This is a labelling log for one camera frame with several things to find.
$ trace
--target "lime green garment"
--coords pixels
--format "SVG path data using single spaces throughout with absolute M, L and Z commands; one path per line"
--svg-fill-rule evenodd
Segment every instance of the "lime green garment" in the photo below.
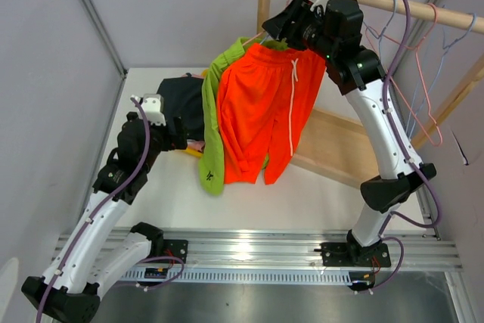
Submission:
M 203 149 L 203 155 L 198 163 L 198 171 L 203 188 L 215 195 L 221 194 L 224 189 L 225 172 L 224 146 L 217 121 L 217 91 L 223 72 L 236 60 L 244 56 L 245 51 L 253 43 L 261 42 L 261 39 L 254 39 L 244 45 L 247 40 L 248 38 L 239 38 L 227 51 L 219 55 L 210 64 L 202 84 L 205 149 Z M 287 49 L 285 43 L 272 40 L 264 42 L 263 45 L 280 51 Z

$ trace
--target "black mounting plate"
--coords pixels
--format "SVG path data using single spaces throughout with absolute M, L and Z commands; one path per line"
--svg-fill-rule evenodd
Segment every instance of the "black mounting plate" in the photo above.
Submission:
M 164 240 L 163 241 L 163 256 L 166 256 L 166 251 L 169 250 L 174 257 L 182 259 L 183 262 L 187 263 L 188 255 L 188 241 L 187 240 Z
M 367 256 L 362 257 L 361 260 L 355 264 L 351 256 L 347 253 L 346 242 L 323 242 L 320 249 L 315 251 L 321 253 L 323 257 L 323 266 L 328 267 L 359 267 L 359 268 L 373 268 L 374 262 L 372 257 L 376 257 L 380 267 L 389 268 L 392 266 L 390 261 L 390 254 L 386 244 L 379 244 L 375 250 L 371 251 Z

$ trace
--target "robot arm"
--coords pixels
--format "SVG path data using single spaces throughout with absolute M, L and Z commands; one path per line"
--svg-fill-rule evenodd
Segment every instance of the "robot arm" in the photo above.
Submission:
M 422 163 L 411 147 L 397 117 L 396 130 L 410 158 L 405 159 L 399 147 L 386 115 L 395 110 L 391 96 L 388 107 L 382 99 L 385 72 L 378 56 L 360 45 L 362 23 L 363 12 L 356 0 L 293 0 L 262 25 L 273 39 L 285 39 L 291 48 L 309 48 L 326 60 L 328 76 L 368 132 L 380 174 L 360 187 L 365 206 L 347 236 L 350 266 L 363 266 L 373 256 L 382 245 L 380 235 L 389 214 L 423 184 L 410 164 L 428 179 L 436 175 L 434 165 Z
M 160 95 L 135 100 L 141 103 L 149 132 L 139 118 L 141 111 L 128 113 L 117 136 L 118 146 L 99 171 L 88 205 L 65 247 L 42 277 L 28 277 L 22 286 L 41 313 L 63 323 L 91 321 L 105 293 L 127 270 L 146 257 L 163 255 L 163 231 L 141 222 L 119 247 L 95 263 L 109 233 L 146 184 L 160 152 L 187 147 L 181 120 L 174 119 L 175 134 L 166 126 Z

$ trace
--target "gray floor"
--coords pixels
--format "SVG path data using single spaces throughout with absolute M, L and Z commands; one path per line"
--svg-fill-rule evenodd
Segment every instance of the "gray floor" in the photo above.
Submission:
M 112 289 L 94 323 L 457 323 L 443 274 L 400 273 L 373 296 L 346 287 L 171 284 Z

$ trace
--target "red pants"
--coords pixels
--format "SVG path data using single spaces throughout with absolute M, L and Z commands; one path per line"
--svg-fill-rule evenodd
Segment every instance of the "red pants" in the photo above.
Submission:
M 277 181 L 299 144 L 325 70 L 310 50 L 256 43 L 222 74 L 217 117 L 226 184 L 255 183 L 267 153 L 265 183 Z

